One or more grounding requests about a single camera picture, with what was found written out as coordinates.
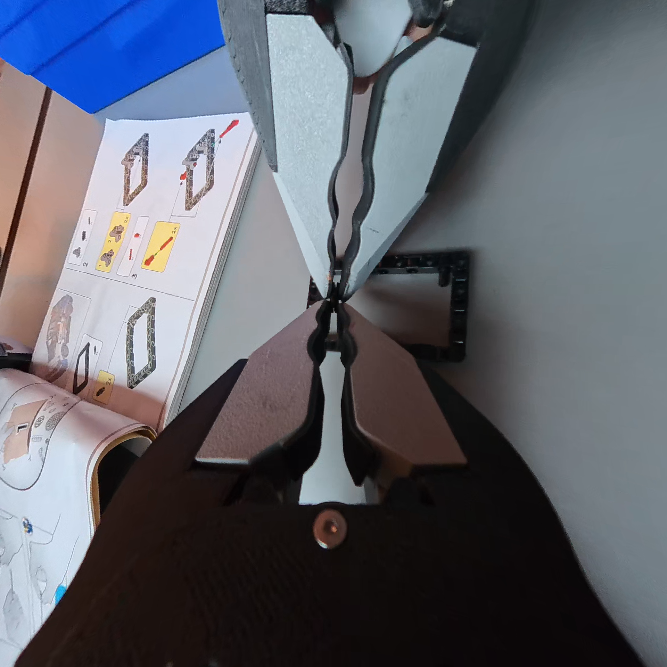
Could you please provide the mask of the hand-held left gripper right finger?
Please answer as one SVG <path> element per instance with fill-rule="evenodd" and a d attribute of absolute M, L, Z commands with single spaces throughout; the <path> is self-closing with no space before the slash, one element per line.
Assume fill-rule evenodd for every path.
<path fill-rule="evenodd" d="M 398 478 L 468 461 L 414 357 L 353 307 L 337 311 L 347 469 L 389 489 Z"/>

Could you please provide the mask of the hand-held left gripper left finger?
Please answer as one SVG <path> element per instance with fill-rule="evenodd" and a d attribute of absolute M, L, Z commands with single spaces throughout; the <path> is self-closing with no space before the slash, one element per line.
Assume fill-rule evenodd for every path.
<path fill-rule="evenodd" d="M 250 355 L 196 461 L 303 476 L 320 452 L 330 315 L 329 302 L 315 303 Z"/>

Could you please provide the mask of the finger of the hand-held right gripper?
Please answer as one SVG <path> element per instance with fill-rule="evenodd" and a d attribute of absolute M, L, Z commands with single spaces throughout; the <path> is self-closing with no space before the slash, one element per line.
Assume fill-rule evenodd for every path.
<path fill-rule="evenodd" d="M 310 275 L 328 297 L 336 258 L 334 187 L 346 155 L 354 71 L 333 24 L 266 15 L 277 170 L 274 179 Z"/>
<path fill-rule="evenodd" d="M 363 190 L 343 259 L 341 298 L 363 286 L 426 198 L 477 50 L 434 31 L 380 71 L 363 137 Z"/>

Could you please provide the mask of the black rectangular lego frame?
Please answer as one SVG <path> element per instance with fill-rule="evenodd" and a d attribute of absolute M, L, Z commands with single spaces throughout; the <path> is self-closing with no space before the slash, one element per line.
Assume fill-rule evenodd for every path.
<path fill-rule="evenodd" d="M 465 249 L 384 255 L 346 305 L 332 305 L 326 348 L 356 357 L 460 363 L 466 356 L 471 254 Z"/>

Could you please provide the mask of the lego instruction booklet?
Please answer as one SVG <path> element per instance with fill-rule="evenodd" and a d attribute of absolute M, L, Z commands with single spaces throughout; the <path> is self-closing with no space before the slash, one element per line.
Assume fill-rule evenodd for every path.
<path fill-rule="evenodd" d="M 249 113 L 108 120 L 29 371 L 1 371 L 1 665 L 178 413 L 261 147 Z"/>

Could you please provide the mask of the blue plastic bin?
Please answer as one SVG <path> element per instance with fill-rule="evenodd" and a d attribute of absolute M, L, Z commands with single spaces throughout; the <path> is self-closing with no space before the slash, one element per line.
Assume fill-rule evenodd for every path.
<path fill-rule="evenodd" d="M 88 113 L 225 45 L 216 1 L 2 1 L 1 58 Z"/>

